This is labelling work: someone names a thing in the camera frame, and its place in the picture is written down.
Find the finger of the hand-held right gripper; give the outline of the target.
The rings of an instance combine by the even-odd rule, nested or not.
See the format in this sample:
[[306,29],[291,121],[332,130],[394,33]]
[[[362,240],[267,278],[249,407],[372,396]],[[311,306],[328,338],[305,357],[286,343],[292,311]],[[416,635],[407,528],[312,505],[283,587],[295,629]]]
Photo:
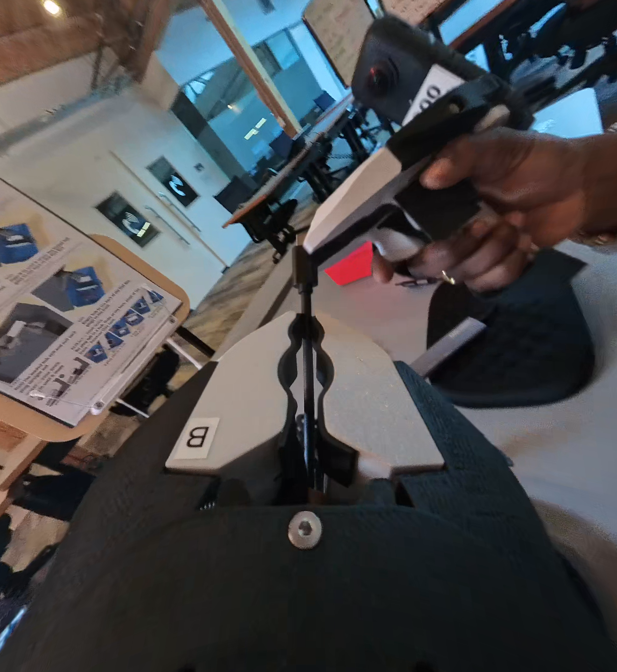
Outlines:
[[393,263],[407,258],[408,234],[384,224],[390,216],[402,214],[394,198],[407,178],[408,170],[387,147],[361,164],[313,217],[303,242],[312,263],[340,259],[364,242],[373,242]]

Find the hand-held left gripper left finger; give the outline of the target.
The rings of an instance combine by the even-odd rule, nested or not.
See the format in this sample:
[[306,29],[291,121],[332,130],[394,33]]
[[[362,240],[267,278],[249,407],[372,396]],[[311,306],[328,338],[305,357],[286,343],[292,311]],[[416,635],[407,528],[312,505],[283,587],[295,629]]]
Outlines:
[[254,503],[271,503],[293,476],[297,377],[293,310],[238,341],[220,357],[178,435],[171,473],[236,480]]

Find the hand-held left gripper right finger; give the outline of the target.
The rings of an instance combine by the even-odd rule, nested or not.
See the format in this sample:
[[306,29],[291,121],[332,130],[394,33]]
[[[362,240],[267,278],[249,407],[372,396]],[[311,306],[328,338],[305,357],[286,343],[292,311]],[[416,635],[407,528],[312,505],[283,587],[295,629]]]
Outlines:
[[325,475],[348,489],[446,463],[391,357],[327,313],[316,316],[316,423]]

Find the red plastic bin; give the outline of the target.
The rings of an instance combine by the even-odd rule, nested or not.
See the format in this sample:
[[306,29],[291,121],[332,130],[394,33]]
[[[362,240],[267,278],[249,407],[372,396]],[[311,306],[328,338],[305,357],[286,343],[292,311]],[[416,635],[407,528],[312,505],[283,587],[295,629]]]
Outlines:
[[372,276],[373,246],[366,242],[340,261],[325,269],[326,275],[338,286],[347,286]]

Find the person's right hand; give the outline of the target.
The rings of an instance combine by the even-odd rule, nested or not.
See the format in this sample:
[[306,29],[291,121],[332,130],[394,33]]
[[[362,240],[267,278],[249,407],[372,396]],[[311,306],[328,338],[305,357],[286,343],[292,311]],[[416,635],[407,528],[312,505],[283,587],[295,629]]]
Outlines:
[[571,240],[617,251],[617,128],[581,139],[497,128],[447,145],[422,173],[426,189],[471,180],[494,214],[396,264],[374,253],[373,276],[501,290],[535,253]]

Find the wooden office desk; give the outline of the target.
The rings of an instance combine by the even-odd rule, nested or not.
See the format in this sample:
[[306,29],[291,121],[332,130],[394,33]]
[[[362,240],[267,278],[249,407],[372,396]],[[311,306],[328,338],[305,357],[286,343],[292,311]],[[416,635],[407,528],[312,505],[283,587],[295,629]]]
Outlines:
[[[273,248],[273,263],[278,264],[288,248],[296,242],[299,232],[289,223],[296,211],[297,200],[290,199],[289,205],[282,205],[281,197],[294,183],[303,181],[310,186],[317,202],[323,203],[335,190],[332,176],[343,171],[342,168],[330,171],[327,164],[329,158],[343,157],[349,160],[344,169],[349,170],[367,157],[353,121],[356,113],[357,106],[351,92],[321,113],[313,126],[297,136],[301,147],[294,157],[251,197],[238,205],[222,228],[240,225],[254,243],[269,243]],[[343,156],[332,153],[338,138],[344,139],[349,147]]]

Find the dark phone icon sign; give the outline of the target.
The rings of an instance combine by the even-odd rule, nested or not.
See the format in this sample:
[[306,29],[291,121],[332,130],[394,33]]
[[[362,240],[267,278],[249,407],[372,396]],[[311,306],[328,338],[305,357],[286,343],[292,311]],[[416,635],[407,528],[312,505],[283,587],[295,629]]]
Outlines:
[[199,199],[199,194],[164,156],[147,166],[147,170],[159,181],[181,206],[187,208]]
[[118,191],[114,191],[95,208],[138,247],[146,247],[161,233]]

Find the instruction poster on stand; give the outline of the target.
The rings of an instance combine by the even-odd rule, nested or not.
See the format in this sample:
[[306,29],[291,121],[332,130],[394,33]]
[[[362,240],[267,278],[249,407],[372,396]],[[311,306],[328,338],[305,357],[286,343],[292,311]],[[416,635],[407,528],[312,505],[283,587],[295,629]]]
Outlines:
[[0,429],[91,432],[187,315],[186,292],[0,178]]

